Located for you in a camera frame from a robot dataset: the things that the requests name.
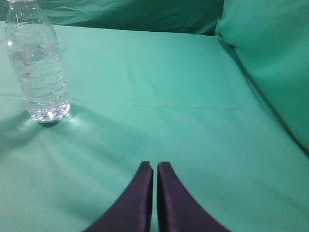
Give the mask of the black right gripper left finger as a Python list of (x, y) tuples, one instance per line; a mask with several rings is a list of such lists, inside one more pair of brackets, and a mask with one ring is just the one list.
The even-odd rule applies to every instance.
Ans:
[(131, 182), (114, 204), (86, 232), (148, 232), (153, 209), (154, 171), (140, 163)]

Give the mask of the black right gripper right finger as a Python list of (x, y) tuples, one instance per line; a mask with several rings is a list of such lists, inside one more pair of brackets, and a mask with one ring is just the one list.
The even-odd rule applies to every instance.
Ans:
[(161, 232), (227, 232), (191, 196), (169, 162), (157, 166), (157, 216)]

